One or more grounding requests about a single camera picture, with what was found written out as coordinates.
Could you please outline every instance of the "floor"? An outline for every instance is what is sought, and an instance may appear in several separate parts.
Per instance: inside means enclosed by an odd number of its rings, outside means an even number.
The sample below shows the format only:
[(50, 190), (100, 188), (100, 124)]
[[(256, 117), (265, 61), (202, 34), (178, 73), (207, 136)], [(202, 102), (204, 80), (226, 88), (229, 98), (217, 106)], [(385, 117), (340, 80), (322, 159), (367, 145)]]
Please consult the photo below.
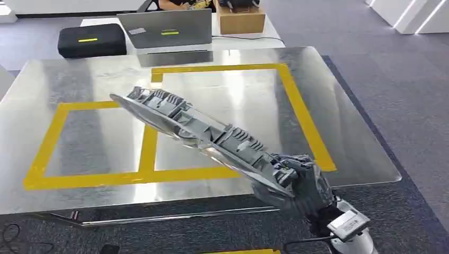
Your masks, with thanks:
[[(404, 178), (399, 183), (340, 190), (372, 219), (371, 232), (379, 253), (449, 253), (449, 34), (398, 34), (363, 0), (264, 0), (263, 4), (288, 47), (314, 46), (330, 57), (334, 73), (341, 74), (355, 102), (364, 108), (403, 166)], [(78, 26), (81, 20), (32, 19), (1, 24), (0, 65), (16, 75), (28, 59), (60, 58), (56, 50), (59, 30)], [(257, 202), (247, 199), (226, 202)], [(177, 211), (205, 205), (224, 204), (197, 201)], [(157, 209), (175, 210), (166, 206)], [(147, 210), (135, 207), (94, 215), (129, 213), (146, 214)], [(280, 248), (286, 240), (308, 236), (303, 219), (284, 213), (122, 225), (96, 231), (24, 218), (3, 219), (4, 223), (21, 225), (23, 239), (55, 243), (55, 253), (96, 253), (106, 243), (120, 245), (121, 253)], [(307, 244), (296, 249), (300, 253), (325, 253), (323, 247)], [(24, 253), (42, 252), (34, 246)]]

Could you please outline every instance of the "black carrying case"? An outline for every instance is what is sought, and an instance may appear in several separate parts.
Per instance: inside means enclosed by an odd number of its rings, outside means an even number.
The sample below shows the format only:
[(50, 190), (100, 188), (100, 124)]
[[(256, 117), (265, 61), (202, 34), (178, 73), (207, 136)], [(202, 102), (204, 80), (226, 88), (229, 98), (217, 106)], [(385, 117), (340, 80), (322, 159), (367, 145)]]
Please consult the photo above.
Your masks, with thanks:
[(58, 51), (64, 58), (126, 55), (125, 34), (118, 24), (65, 28), (59, 32)]

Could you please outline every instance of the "laptop lid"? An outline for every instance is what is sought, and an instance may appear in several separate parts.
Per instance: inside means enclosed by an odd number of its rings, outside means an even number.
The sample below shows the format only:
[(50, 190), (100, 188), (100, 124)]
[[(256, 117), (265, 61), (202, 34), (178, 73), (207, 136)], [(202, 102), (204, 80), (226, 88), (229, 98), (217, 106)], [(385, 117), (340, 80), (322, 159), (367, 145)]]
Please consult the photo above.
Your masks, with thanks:
[(129, 13), (118, 18), (137, 49), (212, 42), (210, 9)]

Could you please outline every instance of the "yellow label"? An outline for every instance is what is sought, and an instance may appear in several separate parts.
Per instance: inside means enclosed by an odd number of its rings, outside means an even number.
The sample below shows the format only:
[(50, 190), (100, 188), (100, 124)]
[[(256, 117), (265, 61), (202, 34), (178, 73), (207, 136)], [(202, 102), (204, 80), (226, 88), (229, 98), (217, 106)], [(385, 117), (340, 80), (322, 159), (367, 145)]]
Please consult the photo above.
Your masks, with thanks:
[(173, 34), (179, 34), (179, 32), (162, 32), (162, 35), (173, 35)]
[(93, 38), (93, 39), (82, 39), (82, 40), (78, 40), (78, 42), (88, 42), (88, 41), (97, 41), (97, 38)]

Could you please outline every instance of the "metal table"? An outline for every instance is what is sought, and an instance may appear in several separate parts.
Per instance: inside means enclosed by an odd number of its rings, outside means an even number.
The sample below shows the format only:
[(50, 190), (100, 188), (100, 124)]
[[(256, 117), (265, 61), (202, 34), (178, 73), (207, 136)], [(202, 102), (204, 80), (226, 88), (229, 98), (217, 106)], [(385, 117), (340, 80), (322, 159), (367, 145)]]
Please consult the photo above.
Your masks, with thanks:
[(401, 179), (312, 47), (31, 60), (0, 103), (0, 214), (98, 226), (276, 210), (205, 207), (107, 222), (53, 214), (252, 193), (246, 179), (110, 102), (109, 93), (125, 95), (134, 86), (178, 94), (246, 129), (269, 151), (328, 155), (325, 176), (334, 187)]

